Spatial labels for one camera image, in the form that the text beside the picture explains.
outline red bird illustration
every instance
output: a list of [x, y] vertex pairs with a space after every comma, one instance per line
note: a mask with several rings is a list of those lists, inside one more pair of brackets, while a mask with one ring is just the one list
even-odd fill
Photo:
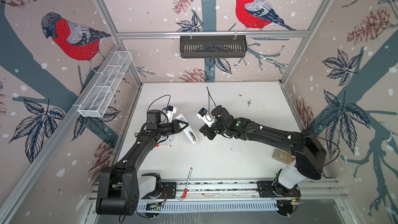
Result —
[[53, 12], [43, 17], [41, 27], [45, 37], [52, 37], [69, 57], [79, 61], [90, 61], [90, 68], [86, 71], [86, 75], [90, 71], [95, 71], [91, 68], [91, 59], [100, 53], [101, 42], [111, 36], [85, 24], [70, 22]]
[[288, 30], [295, 30], [285, 24], [272, 9], [272, 5], [265, 0], [236, 0], [236, 17], [248, 28], [259, 28], [265, 26], [279, 25]]

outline bird head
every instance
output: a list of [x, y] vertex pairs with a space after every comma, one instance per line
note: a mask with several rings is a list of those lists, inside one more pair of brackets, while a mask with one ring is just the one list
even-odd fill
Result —
[[53, 13], [53, 12], [50, 12], [43, 17], [43, 19], [41, 20], [41, 28], [43, 29], [43, 33], [46, 38], [48, 38], [48, 37], [57, 38], [58, 37], [55, 25], [61, 19], [62, 19], [62, 17], [60, 15], [58, 15], [57, 13]]

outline red and white marker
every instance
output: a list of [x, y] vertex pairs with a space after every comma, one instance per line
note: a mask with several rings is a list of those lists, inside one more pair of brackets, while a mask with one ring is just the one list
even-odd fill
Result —
[[188, 191], [188, 184], [189, 184], [189, 179], [191, 178], [191, 173], [192, 173], [192, 167], [189, 170], [189, 176], [188, 176], [188, 181], [187, 184], [185, 185], [185, 189], [184, 189], [184, 193], [182, 195], [182, 199], [185, 199], [185, 197], [187, 196], [187, 191]]

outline white table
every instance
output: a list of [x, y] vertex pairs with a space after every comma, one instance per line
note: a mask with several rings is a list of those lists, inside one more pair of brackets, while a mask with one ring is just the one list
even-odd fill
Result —
[[[225, 107], [234, 118], [248, 118], [268, 127], [300, 132], [277, 82], [145, 83], [119, 159], [135, 143], [134, 133], [145, 123], [149, 104], [170, 94], [170, 105], [178, 108], [174, 116], [182, 113], [199, 140], [193, 146], [184, 133], [175, 134], [171, 147], [155, 147], [149, 152], [138, 175], [159, 173], [163, 179], [184, 179], [193, 167], [192, 179], [275, 177], [286, 165], [272, 159], [274, 147], [221, 135], [209, 140], [199, 132], [204, 122], [196, 114], [202, 107], [209, 107], [206, 87], [216, 104]], [[168, 97], [164, 97], [153, 103], [151, 109], [161, 110], [167, 101]], [[232, 152], [231, 147], [240, 147], [241, 152]]]

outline dark gray plastic basket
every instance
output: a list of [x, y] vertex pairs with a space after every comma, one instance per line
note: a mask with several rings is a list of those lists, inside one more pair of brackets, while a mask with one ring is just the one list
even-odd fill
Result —
[[242, 58], [248, 50], [246, 36], [181, 36], [182, 58]]

